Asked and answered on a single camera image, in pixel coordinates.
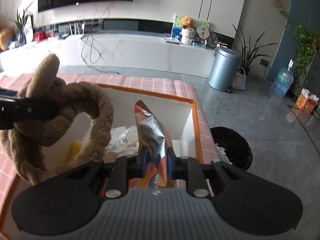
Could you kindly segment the dark shelf cabinet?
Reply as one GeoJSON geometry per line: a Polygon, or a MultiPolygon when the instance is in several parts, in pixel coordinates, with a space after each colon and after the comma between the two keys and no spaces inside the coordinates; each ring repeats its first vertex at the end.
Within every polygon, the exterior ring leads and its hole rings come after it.
{"type": "Polygon", "coordinates": [[[311,66],[309,68],[304,88],[319,97],[320,94],[320,57],[319,52],[315,53],[311,66]]]}

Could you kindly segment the brown braided plush headband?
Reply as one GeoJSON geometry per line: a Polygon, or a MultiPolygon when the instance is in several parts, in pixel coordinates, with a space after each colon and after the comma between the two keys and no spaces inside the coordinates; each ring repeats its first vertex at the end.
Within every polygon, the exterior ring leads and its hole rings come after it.
{"type": "Polygon", "coordinates": [[[41,61],[17,94],[20,98],[35,99],[40,103],[40,111],[29,120],[15,122],[12,129],[1,131],[2,146],[18,175],[33,185],[103,158],[111,141],[114,115],[111,98],[93,83],[67,84],[57,77],[59,65],[55,54],[41,61]],[[86,113],[91,120],[87,144],[70,163],[47,170],[42,148],[58,142],[80,113],[86,113]]]}

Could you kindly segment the round paper fan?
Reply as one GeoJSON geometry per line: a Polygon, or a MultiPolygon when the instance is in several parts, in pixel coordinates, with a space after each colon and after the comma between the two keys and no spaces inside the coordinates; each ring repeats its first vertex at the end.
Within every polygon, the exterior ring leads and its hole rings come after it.
{"type": "Polygon", "coordinates": [[[196,31],[202,42],[206,40],[210,35],[209,29],[205,25],[199,25],[196,31]]]}

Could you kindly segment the hanging vine plant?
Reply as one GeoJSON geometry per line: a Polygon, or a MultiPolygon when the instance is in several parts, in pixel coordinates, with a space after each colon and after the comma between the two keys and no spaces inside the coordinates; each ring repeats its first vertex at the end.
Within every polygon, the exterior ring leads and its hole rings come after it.
{"type": "Polygon", "coordinates": [[[285,27],[268,77],[274,79],[278,70],[295,59],[294,77],[299,85],[306,77],[307,66],[319,47],[319,0],[271,0],[285,18],[285,27]]]}

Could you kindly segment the woven pink basket bag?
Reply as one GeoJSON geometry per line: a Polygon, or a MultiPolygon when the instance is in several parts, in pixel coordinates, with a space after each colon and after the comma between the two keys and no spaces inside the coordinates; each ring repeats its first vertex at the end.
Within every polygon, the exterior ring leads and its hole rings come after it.
{"type": "Polygon", "coordinates": [[[246,88],[246,72],[245,69],[242,66],[239,66],[236,69],[235,77],[232,83],[232,88],[234,90],[243,91],[246,88]]]}

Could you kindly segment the white tissue paper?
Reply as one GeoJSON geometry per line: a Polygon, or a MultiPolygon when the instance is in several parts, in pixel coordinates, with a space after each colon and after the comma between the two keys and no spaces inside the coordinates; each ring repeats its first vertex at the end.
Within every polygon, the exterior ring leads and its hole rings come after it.
{"type": "Polygon", "coordinates": [[[136,126],[122,126],[111,129],[111,141],[105,148],[106,153],[120,155],[136,155],[139,149],[139,139],[136,126]]]}

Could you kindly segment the blue water jug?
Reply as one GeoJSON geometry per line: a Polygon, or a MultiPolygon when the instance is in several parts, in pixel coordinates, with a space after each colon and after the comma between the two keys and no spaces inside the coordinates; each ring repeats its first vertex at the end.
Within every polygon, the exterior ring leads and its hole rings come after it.
{"type": "Polygon", "coordinates": [[[294,65],[294,60],[291,59],[289,61],[288,67],[281,68],[271,85],[271,89],[275,92],[278,96],[284,98],[287,94],[287,91],[291,87],[293,83],[293,71],[292,67],[294,65]]]}

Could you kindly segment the left potted grass plant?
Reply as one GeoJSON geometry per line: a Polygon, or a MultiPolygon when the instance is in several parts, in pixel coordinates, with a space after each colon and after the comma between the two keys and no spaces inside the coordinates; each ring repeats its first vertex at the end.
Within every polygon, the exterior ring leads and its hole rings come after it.
{"type": "Polygon", "coordinates": [[[17,10],[16,18],[13,20],[13,22],[16,24],[16,27],[17,27],[16,38],[20,47],[26,44],[26,38],[23,31],[27,23],[27,20],[30,17],[28,9],[32,4],[33,2],[31,2],[25,9],[23,9],[22,12],[19,12],[19,10],[17,10]]]}

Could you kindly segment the white knitted pot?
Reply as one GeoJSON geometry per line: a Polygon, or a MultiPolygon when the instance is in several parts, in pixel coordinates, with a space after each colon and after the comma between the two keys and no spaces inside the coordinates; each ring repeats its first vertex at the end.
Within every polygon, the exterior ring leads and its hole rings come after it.
{"type": "Polygon", "coordinates": [[[195,37],[195,29],[188,27],[181,30],[181,43],[191,46],[195,37]]]}

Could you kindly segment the orange cardboard box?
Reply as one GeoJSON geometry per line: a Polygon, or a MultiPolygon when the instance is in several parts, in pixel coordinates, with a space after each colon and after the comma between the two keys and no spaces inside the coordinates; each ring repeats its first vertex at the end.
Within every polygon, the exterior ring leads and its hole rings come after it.
{"type": "Polygon", "coordinates": [[[129,141],[116,135],[116,128],[135,128],[135,138],[148,148],[147,174],[136,181],[138,187],[146,187],[155,175],[159,175],[157,186],[170,185],[165,150],[174,140],[180,142],[178,154],[204,160],[193,99],[89,82],[53,87],[43,95],[59,104],[57,117],[20,122],[18,139],[9,131],[1,133],[3,151],[13,161],[16,173],[1,209],[1,232],[7,236],[16,233],[9,206],[23,187],[94,158],[111,162],[134,155],[129,141]]]}

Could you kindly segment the red gift box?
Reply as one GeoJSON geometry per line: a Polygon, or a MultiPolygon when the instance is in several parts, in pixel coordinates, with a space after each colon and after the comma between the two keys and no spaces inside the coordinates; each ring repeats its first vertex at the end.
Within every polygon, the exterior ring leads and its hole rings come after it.
{"type": "Polygon", "coordinates": [[[34,41],[42,41],[42,40],[48,39],[50,37],[54,37],[54,31],[53,30],[37,31],[33,35],[34,41]]]}

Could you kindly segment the brown teddy bear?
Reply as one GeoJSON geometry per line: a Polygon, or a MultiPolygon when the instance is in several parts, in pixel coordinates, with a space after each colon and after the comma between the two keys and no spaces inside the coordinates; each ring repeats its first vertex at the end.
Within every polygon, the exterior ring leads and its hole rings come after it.
{"type": "Polygon", "coordinates": [[[189,16],[184,16],[180,20],[181,28],[191,28],[191,27],[193,27],[193,24],[194,24],[194,20],[193,20],[193,18],[191,18],[189,16]]]}

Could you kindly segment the grey metal trash can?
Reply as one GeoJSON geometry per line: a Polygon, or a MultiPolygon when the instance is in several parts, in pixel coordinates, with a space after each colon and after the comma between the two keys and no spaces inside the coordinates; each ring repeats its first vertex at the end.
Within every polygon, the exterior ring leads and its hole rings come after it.
{"type": "Polygon", "coordinates": [[[208,85],[215,90],[226,92],[232,86],[236,69],[240,65],[238,51],[220,47],[214,54],[215,60],[208,78],[208,85]]]}

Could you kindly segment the white marble tv console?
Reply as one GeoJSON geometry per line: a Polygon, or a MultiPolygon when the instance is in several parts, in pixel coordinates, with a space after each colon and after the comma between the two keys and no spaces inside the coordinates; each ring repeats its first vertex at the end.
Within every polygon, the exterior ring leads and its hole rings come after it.
{"type": "Polygon", "coordinates": [[[49,39],[1,53],[1,71],[32,73],[50,53],[62,67],[98,69],[137,68],[208,77],[215,56],[210,49],[169,44],[163,37],[136,34],[92,34],[81,39],[49,39]]]}

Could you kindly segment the long leaf potted plant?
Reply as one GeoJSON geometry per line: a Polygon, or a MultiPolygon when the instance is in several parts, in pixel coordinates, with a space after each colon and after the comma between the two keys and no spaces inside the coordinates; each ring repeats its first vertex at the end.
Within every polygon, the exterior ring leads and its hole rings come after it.
{"type": "Polygon", "coordinates": [[[240,49],[236,48],[235,46],[233,46],[233,48],[235,48],[240,53],[240,66],[244,69],[245,75],[248,75],[251,65],[255,59],[259,57],[271,57],[268,54],[260,53],[260,51],[265,47],[277,45],[277,43],[259,44],[259,41],[265,34],[265,32],[263,32],[256,39],[256,41],[253,44],[251,44],[251,36],[249,36],[249,40],[246,41],[241,25],[238,26],[239,30],[236,29],[234,25],[232,26],[235,30],[236,38],[238,38],[240,41],[240,49]]]}

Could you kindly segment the black round waste bin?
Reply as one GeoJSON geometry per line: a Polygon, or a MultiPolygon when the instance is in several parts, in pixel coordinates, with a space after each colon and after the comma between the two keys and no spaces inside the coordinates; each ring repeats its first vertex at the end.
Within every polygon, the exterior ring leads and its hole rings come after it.
{"type": "Polygon", "coordinates": [[[236,167],[247,171],[252,165],[253,154],[248,142],[238,132],[227,127],[212,127],[213,141],[225,149],[226,157],[236,167]]]}

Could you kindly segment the pink checkered tablecloth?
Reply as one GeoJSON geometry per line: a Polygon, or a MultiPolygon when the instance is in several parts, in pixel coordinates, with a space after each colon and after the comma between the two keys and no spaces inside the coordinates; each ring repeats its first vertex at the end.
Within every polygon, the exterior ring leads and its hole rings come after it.
{"type": "MultiPolygon", "coordinates": [[[[209,126],[204,116],[202,106],[192,84],[179,80],[169,80],[152,77],[134,77],[118,74],[106,75],[80,75],[80,74],[58,74],[58,77],[64,79],[66,83],[71,82],[91,82],[99,85],[115,86],[120,88],[130,88],[150,91],[152,95],[159,94],[160,97],[167,98],[172,96],[174,99],[183,98],[194,103],[194,109],[197,110],[196,117],[196,140],[201,142],[200,153],[197,157],[201,163],[209,164],[215,159],[216,147],[209,131],[209,126]]],[[[17,77],[9,77],[1,74],[1,88],[19,90],[31,78],[31,74],[22,74],[17,77]]],[[[16,177],[16,170],[13,162],[7,157],[1,145],[1,210],[5,201],[9,201],[9,193],[13,193],[13,181],[16,177]]]]}

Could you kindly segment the golden gourd ornament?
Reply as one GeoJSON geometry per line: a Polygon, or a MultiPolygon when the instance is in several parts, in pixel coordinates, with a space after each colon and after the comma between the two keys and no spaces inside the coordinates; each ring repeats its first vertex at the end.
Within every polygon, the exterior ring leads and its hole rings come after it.
{"type": "Polygon", "coordinates": [[[8,49],[7,43],[14,38],[14,30],[11,27],[6,27],[1,24],[0,31],[0,49],[1,51],[6,51],[8,49]]]}

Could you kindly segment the white wifi router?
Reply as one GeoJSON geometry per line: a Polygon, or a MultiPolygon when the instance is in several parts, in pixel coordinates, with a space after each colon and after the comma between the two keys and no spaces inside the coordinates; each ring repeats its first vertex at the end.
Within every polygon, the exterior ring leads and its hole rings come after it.
{"type": "Polygon", "coordinates": [[[85,34],[86,21],[69,23],[70,35],[69,38],[83,38],[85,34]]]}

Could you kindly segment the orange gift box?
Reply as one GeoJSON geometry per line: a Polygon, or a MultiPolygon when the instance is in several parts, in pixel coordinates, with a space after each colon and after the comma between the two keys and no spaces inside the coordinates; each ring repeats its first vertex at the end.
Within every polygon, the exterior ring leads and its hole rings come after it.
{"type": "Polygon", "coordinates": [[[303,88],[299,97],[296,100],[298,109],[306,114],[310,114],[315,106],[319,104],[319,97],[310,92],[310,90],[303,88]]]}

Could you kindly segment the yellow snack packet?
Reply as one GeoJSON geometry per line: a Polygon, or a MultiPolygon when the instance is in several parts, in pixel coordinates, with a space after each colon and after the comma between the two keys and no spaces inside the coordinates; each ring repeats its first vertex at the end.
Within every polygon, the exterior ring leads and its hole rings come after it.
{"type": "Polygon", "coordinates": [[[139,147],[148,148],[146,174],[140,181],[140,187],[157,189],[174,187],[168,174],[167,150],[172,147],[170,134],[141,100],[135,104],[135,118],[139,147]]]}

